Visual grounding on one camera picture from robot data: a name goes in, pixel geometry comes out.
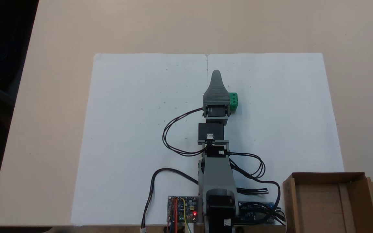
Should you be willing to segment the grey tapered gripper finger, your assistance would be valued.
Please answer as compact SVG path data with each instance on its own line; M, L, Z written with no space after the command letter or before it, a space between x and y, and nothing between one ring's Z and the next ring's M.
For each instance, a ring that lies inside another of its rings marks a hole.
M206 92L203 94L205 105L229 105L230 95L225 88L219 70L214 70Z

